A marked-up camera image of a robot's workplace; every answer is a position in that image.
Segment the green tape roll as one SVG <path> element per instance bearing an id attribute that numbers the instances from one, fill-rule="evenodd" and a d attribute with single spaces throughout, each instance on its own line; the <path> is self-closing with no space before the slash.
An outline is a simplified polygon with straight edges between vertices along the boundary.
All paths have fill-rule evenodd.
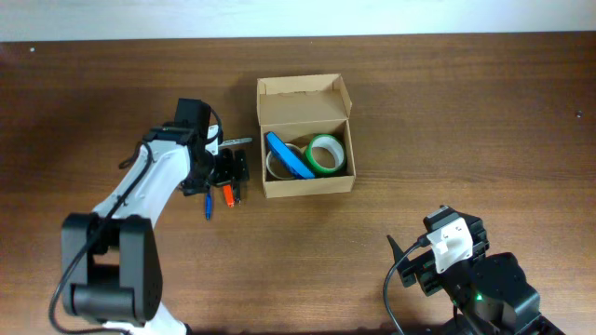
<path id="1" fill-rule="evenodd" d="M 330 134 L 315 136 L 306 146 L 305 157 L 308 165 L 320 176 L 335 174 L 346 164 L 344 145 Z"/>

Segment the blue plastic staple case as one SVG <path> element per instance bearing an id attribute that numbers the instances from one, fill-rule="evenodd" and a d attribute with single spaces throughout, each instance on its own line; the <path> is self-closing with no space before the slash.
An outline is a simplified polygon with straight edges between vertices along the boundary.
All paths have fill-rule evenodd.
<path id="1" fill-rule="evenodd" d="M 265 136 L 272 155 L 292 174 L 295 179 L 310 180 L 315 178 L 313 171 L 304 163 L 300 155 L 295 154 L 275 132 Z"/>

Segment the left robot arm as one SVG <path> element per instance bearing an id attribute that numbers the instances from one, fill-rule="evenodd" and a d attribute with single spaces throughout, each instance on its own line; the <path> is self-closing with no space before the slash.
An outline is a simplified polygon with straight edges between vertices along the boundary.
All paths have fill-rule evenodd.
<path id="1" fill-rule="evenodd" d="M 71 213 L 61 226 L 61 279 L 48 305 L 50 325 L 68 333 L 56 314 L 91 323 L 89 334 L 189 334 L 162 301 L 163 275 L 155 227 L 171 195 L 206 194 L 234 180 L 234 157 L 219 154 L 219 115 L 203 100 L 180 98 L 174 118 L 151 128 L 127 175 L 89 213 Z"/>

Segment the black permanent marker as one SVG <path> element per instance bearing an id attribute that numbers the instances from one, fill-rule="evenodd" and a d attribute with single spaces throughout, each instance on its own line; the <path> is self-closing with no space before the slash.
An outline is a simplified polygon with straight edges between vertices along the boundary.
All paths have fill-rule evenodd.
<path id="1" fill-rule="evenodd" d="M 239 138 L 239 139 L 229 139 L 229 140 L 222 141 L 219 144 L 218 148 L 219 149 L 223 149 L 223 148 L 228 148 L 228 147 L 231 147 L 231 146 L 248 144 L 248 143 L 252 143 L 252 138 L 251 137 Z"/>

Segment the white masking tape roll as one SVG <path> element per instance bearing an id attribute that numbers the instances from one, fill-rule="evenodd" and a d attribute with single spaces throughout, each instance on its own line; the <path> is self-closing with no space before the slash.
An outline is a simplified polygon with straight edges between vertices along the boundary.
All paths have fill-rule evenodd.
<path id="1" fill-rule="evenodd" d="M 300 147 L 286 142 L 285 145 L 299 158 L 303 157 L 303 151 Z M 279 161 L 272 151 L 270 151 L 265 159 L 265 165 L 268 173 L 276 180 L 289 181 L 294 180 L 293 174 L 285 167 L 285 165 Z"/>

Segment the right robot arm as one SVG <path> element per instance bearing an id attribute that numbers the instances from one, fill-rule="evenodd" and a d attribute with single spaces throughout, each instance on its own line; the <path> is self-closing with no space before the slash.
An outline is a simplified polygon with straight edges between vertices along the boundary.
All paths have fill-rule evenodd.
<path id="1" fill-rule="evenodd" d="M 407 249 L 387 238 L 394 263 L 383 284 L 386 311 L 398 334 L 561 334 L 540 312 L 541 297 L 511 252 L 492 256 L 481 218 L 440 206 L 423 218 L 426 232 Z M 437 328 L 404 329 L 388 298 L 391 278 L 418 283 L 426 296 L 445 291 L 453 317 Z"/>

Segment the brown cardboard box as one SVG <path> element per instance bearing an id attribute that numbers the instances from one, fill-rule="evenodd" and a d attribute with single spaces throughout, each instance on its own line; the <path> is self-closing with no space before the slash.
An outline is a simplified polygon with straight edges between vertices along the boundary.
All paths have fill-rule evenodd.
<path id="1" fill-rule="evenodd" d="M 356 180 L 349 125 L 352 101 L 340 74 L 260 78 L 257 80 L 256 107 L 262 140 L 262 181 L 267 198 L 352 191 Z M 265 139 L 268 132 L 275 132 L 283 142 L 300 147 L 302 159 L 315 178 L 274 179 L 265 165 L 270 152 Z M 319 134 L 333 135 L 345 147 L 346 164 L 335 174 L 317 175 L 306 161 L 306 146 Z"/>

